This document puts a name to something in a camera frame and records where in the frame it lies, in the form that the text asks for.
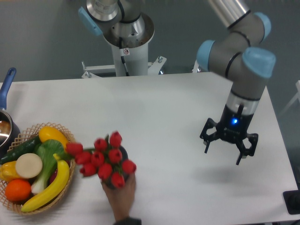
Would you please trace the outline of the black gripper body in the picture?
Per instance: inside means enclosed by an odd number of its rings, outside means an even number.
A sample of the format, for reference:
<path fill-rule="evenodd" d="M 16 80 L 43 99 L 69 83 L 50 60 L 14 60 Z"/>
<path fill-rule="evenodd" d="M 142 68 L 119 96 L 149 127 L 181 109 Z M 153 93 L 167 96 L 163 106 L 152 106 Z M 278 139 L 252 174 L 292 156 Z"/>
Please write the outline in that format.
<path fill-rule="evenodd" d="M 210 143 L 221 139 L 235 144 L 243 157 L 253 156 L 258 143 L 258 134 L 247 133 L 253 115 L 245 115 L 242 112 L 245 108 L 243 104 L 240 104 L 237 112 L 234 112 L 225 106 L 218 123 L 211 118 L 207 119 L 200 138 Z"/>

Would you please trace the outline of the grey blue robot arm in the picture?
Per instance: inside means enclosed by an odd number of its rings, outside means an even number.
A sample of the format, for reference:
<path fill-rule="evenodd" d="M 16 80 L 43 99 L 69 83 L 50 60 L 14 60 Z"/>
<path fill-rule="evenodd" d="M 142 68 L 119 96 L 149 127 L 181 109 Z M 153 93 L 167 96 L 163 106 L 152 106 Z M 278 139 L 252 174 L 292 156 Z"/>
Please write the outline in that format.
<path fill-rule="evenodd" d="M 251 12 L 242 0 L 211 0 L 210 5 L 229 35 L 222 42 L 204 41 L 196 62 L 201 69 L 232 81 L 232 87 L 220 121 L 208 119 L 200 138 L 206 146 L 218 139 L 235 144 L 243 159 L 255 153 L 258 134 L 248 133 L 248 127 L 276 63 L 273 53 L 259 48 L 271 23 L 266 15 Z M 89 0 L 78 16 L 89 32 L 104 36 L 110 44 L 117 76 L 158 73 L 158 65 L 148 63 L 154 24 L 141 11 L 139 0 Z"/>

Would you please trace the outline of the dark sleeved forearm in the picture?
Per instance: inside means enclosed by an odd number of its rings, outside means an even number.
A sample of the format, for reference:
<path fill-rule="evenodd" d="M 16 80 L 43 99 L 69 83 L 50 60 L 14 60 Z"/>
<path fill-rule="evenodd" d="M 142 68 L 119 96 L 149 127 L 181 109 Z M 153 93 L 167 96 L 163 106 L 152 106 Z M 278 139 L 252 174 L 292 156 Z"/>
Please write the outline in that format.
<path fill-rule="evenodd" d="M 116 221 L 114 225 L 142 225 L 142 220 L 139 218 L 126 217 Z"/>

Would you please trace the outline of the person's hand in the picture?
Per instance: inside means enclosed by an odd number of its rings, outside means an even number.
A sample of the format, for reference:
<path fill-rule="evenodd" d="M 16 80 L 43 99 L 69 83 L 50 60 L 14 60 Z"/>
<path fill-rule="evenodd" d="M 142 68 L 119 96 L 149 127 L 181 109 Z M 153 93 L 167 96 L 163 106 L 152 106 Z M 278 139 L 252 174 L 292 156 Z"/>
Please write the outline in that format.
<path fill-rule="evenodd" d="M 130 210 L 135 199 L 135 174 L 133 173 L 128 177 L 125 186 L 121 189 L 110 189 L 103 182 L 101 185 L 112 208 L 115 222 L 129 218 Z"/>

